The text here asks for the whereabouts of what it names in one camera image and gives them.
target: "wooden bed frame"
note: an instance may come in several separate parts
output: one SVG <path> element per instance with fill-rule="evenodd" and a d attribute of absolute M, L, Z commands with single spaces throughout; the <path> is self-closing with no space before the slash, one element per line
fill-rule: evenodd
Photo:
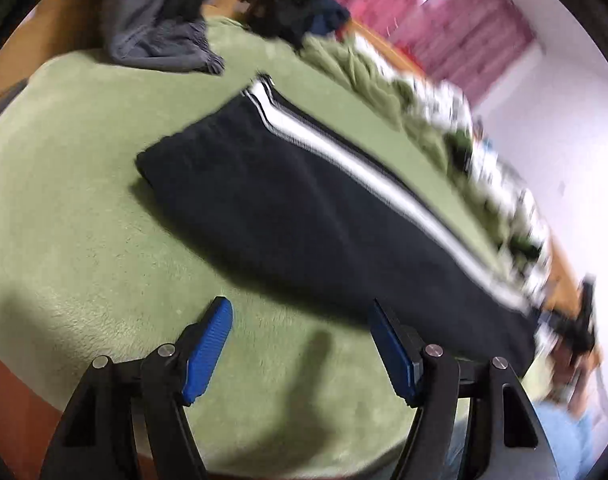
<path fill-rule="evenodd" d="M 44 62 L 72 50 L 101 46 L 98 11 L 102 0 L 42 0 L 0 51 L 0 94 L 28 78 Z M 214 0 L 204 15 L 238 18 L 239 0 Z M 421 75 L 421 69 L 381 36 L 353 20 L 348 29 L 361 34 L 395 69 Z M 578 313 L 577 280 L 558 245 L 553 246 L 549 305 L 571 316 Z M 19 381 L 0 361 L 0 455 L 18 480 L 35 480 L 60 412 Z M 152 461 L 142 458 L 145 479 L 154 479 Z"/>

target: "person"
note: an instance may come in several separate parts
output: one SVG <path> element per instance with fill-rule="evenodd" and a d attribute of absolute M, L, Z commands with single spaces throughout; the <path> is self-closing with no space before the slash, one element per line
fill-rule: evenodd
<path fill-rule="evenodd" d="M 550 354 L 553 365 L 551 392 L 545 399 L 533 403 L 558 466 L 560 480 L 581 480 L 593 466 L 592 424 L 588 409 L 588 381 L 593 365 L 589 355 L 581 356 L 575 364 L 571 364 L 571 357 L 568 346 L 558 342 Z M 566 400 L 561 393 L 572 384 L 576 373 L 575 389 Z M 457 479 L 465 439 L 466 420 L 462 420 L 453 428 L 441 480 Z"/>

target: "screw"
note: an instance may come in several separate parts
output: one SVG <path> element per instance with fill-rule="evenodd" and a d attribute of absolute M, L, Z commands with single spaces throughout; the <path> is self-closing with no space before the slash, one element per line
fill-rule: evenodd
<path fill-rule="evenodd" d="M 491 362 L 495 368 L 499 368 L 500 370 L 506 370 L 508 368 L 508 361 L 503 357 L 493 357 Z"/>
<path fill-rule="evenodd" d="M 98 355 L 95 359 L 93 359 L 93 368 L 104 368 L 108 364 L 108 357 L 105 355 Z"/>
<path fill-rule="evenodd" d="M 171 357 L 175 353 L 175 345 L 166 343 L 158 348 L 158 354 L 162 357 Z"/>
<path fill-rule="evenodd" d="M 440 357 L 444 354 L 444 350 L 439 345 L 427 345 L 424 351 L 431 357 Z"/>

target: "cable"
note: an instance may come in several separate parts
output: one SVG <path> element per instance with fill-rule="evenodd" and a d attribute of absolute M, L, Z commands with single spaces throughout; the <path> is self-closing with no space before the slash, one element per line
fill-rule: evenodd
<path fill-rule="evenodd" d="M 602 413 L 608 418 L 608 394 L 606 393 L 606 386 L 604 385 L 602 365 L 599 365 L 595 369 L 595 376 L 597 379 L 597 394 L 600 399 L 600 408 L 602 409 Z"/>

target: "white stripe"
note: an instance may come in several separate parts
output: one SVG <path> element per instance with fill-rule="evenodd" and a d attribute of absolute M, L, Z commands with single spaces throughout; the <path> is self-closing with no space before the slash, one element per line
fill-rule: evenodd
<path fill-rule="evenodd" d="M 490 269 L 472 256 L 468 249 L 407 190 L 326 135 L 316 132 L 274 106 L 271 103 L 272 96 L 268 95 L 260 81 L 253 83 L 246 92 L 256 99 L 251 101 L 258 107 L 260 117 L 271 132 L 329 161 L 419 227 L 443 247 L 466 275 L 495 301 L 525 314 L 530 310 L 530 305 L 523 295 L 499 280 Z"/>

